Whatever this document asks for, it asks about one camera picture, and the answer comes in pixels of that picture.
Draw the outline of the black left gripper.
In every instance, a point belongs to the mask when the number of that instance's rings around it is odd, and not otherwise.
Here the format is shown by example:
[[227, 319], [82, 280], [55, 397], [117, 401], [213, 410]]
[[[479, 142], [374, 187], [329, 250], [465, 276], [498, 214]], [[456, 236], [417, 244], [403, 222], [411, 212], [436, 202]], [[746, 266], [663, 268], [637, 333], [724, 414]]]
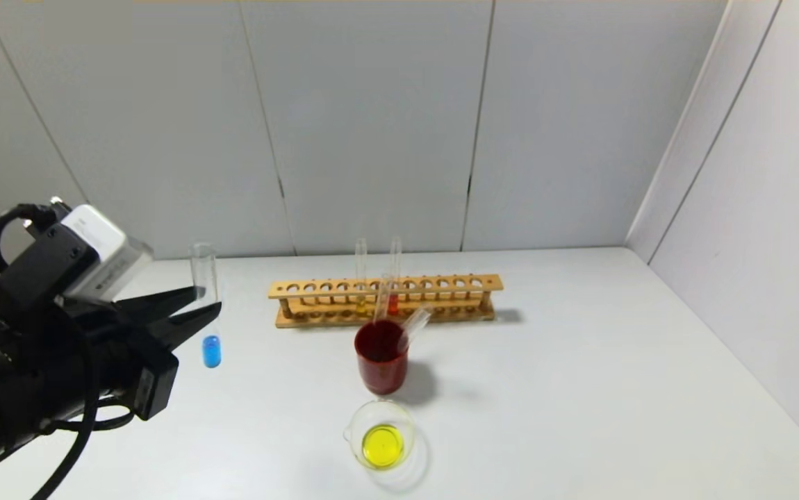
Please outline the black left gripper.
[[41, 416], [61, 422], [90, 402], [120, 404], [148, 421], [167, 408], [179, 368], [174, 350], [215, 322], [222, 303], [184, 312], [196, 287], [115, 305], [54, 306], [44, 320]]

